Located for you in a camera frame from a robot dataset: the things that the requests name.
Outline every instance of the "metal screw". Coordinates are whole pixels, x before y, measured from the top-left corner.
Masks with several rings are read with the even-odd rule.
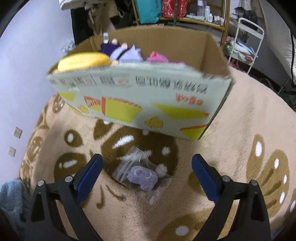
[[[68,177],[65,178],[65,181],[67,183],[71,182],[72,180],[73,180],[73,177],[71,177],[71,176],[68,176]]]
[[[37,185],[38,185],[39,187],[41,187],[43,184],[44,184],[44,181],[43,181],[43,180],[40,180],[39,182],[37,182]]]
[[[224,182],[229,182],[229,181],[230,181],[230,177],[229,177],[229,176],[223,176],[223,177],[222,177],[222,180],[223,180]]]
[[[252,184],[253,186],[257,186],[257,185],[258,185],[257,181],[255,181],[255,180],[251,180],[251,184]]]

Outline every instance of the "wall outlet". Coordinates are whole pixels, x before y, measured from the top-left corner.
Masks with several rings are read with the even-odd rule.
[[[19,139],[20,136],[22,135],[22,130],[16,126],[15,131],[13,132],[13,135]]]
[[[14,149],[13,147],[9,147],[9,149],[8,149],[8,155],[10,155],[10,156],[12,156],[12,157],[15,157],[15,152],[16,152],[17,150],[16,149]]]

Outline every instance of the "plastic bag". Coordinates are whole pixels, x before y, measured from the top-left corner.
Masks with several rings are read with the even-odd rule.
[[[135,0],[139,21],[141,24],[157,23],[161,16],[161,0]]]
[[[151,163],[146,154],[137,147],[133,146],[125,157],[113,172],[113,178],[135,190],[147,203],[156,203],[172,177]]]

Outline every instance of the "red gift bag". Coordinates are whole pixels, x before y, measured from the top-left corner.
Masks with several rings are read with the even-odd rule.
[[[178,0],[177,18],[186,16],[187,5],[190,0]],[[173,18],[175,12],[175,0],[163,0],[163,17]]]

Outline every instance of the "black cable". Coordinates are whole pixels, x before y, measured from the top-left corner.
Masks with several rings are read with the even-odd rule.
[[[294,65],[294,54],[295,54],[295,46],[294,46],[294,39],[292,31],[290,30],[291,34],[291,41],[292,41],[292,63],[291,63],[291,76],[292,76],[292,83],[294,84],[294,76],[293,76],[293,65]]]

